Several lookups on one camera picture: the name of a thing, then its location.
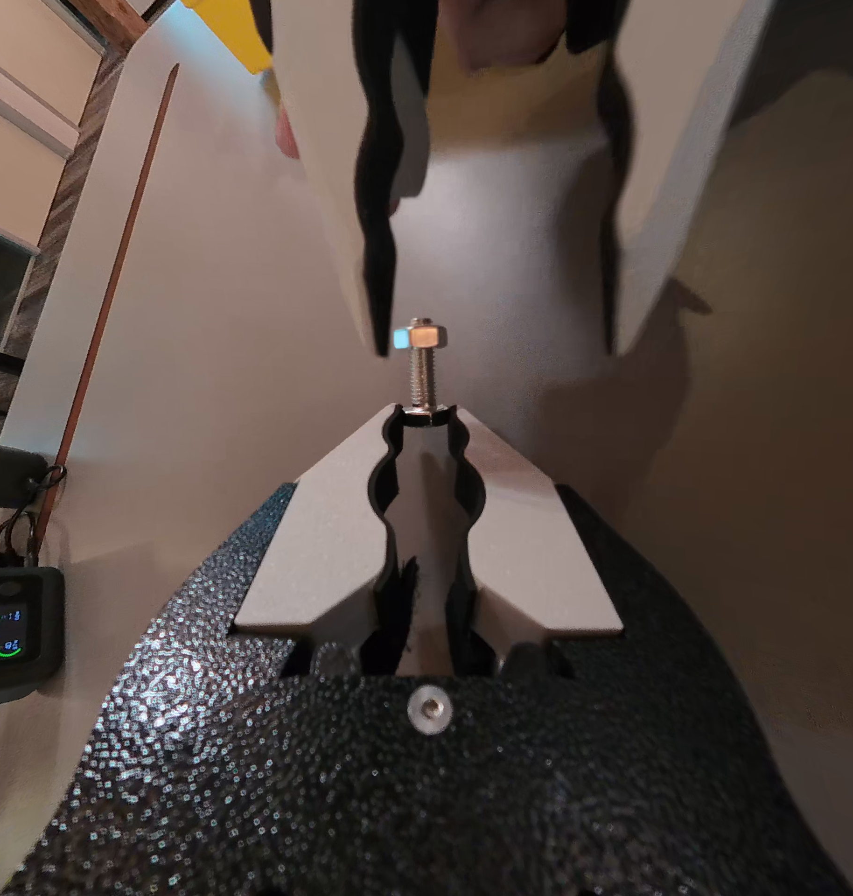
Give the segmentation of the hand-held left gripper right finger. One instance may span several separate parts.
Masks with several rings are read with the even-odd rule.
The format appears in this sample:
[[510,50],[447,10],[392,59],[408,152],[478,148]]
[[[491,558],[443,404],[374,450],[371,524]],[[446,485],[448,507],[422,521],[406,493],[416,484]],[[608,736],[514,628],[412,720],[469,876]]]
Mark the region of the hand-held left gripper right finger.
[[482,639],[573,639],[622,633],[586,547],[549,476],[466,409],[462,459],[477,474],[466,559]]

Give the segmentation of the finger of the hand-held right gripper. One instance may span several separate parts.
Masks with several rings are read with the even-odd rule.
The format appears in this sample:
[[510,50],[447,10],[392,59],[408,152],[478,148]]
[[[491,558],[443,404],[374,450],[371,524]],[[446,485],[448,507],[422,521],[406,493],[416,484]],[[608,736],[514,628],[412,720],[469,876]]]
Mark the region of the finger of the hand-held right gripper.
[[638,342],[685,246],[770,1],[619,2],[597,94],[613,166],[600,221],[605,340]]
[[273,70],[364,345],[390,350],[392,206],[423,189],[435,2],[272,1]]

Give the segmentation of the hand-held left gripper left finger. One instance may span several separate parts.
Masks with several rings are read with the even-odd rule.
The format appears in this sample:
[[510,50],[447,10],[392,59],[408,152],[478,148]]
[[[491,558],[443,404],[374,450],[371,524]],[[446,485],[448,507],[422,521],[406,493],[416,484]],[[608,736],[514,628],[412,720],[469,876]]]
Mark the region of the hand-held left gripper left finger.
[[369,487],[390,458],[388,405],[296,481],[234,618],[239,633],[365,641],[377,629],[376,585],[390,536]]

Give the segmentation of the silver hex bolt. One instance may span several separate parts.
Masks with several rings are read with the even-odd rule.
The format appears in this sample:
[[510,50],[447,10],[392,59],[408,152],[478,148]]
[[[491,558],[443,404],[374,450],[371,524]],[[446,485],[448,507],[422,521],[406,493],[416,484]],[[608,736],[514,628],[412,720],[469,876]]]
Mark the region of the silver hex bolt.
[[438,350],[408,350],[410,406],[405,415],[411,427],[441,427],[447,422],[449,409],[436,397],[434,354]]

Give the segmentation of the silver hex nut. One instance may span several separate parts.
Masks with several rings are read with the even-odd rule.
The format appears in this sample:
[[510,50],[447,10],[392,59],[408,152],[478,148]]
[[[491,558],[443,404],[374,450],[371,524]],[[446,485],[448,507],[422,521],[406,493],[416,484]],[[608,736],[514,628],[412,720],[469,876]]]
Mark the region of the silver hex nut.
[[396,350],[436,350],[447,346],[447,330],[429,318],[414,318],[392,333]]

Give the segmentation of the person's right hand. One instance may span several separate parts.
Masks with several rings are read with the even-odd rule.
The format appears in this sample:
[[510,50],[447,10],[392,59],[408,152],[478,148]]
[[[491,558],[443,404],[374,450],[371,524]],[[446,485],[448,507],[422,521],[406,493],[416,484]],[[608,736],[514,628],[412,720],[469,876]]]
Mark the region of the person's right hand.
[[467,73],[541,62],[559,43],[566,17],[565,1],[439,2],[439,20]]

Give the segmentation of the yellow plastic bin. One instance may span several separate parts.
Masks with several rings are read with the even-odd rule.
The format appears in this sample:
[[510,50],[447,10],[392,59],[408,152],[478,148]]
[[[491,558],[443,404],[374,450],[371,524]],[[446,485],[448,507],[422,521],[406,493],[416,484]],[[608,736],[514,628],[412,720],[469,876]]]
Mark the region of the yellow plastic bin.
[[256,24],[251,1],[183,1],[231,54],[252,74],[272,67],[272,52],[267,49]]

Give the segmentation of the thin wooden stick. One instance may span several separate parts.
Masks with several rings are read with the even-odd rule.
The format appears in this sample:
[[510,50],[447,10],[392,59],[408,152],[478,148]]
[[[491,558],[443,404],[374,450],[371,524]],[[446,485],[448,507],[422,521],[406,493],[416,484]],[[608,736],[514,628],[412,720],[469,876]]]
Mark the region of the thin wooden stick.
[[21,399],[44,418],[40,450],[65,466],[150,180],[180,62],[128,60],[29,353]]

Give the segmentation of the cream cabinet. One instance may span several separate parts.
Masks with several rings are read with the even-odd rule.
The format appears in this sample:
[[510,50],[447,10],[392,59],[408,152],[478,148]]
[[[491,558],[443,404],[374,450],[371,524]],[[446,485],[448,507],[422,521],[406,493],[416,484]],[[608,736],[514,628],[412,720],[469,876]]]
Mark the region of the cream cabinet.
[[71,2],[0,1],[0,240],[30,255],[104,51]]

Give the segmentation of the black device with screen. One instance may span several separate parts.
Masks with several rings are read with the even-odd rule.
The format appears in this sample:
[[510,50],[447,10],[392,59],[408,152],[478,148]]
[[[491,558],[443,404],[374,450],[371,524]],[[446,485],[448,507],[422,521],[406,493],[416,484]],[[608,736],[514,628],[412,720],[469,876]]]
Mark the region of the black device with screen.
[[63,652],[62,573],[0,568],[0,704],[38,690],[60,668]]

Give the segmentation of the black pouch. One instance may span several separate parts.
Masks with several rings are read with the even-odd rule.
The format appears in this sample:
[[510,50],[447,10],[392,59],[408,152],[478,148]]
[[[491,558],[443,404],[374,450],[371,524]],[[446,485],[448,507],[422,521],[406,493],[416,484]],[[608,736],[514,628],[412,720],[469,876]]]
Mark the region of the black pouch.
[[0,509],[18,509],[30,503],[48,467],[42,454],[0,445]]

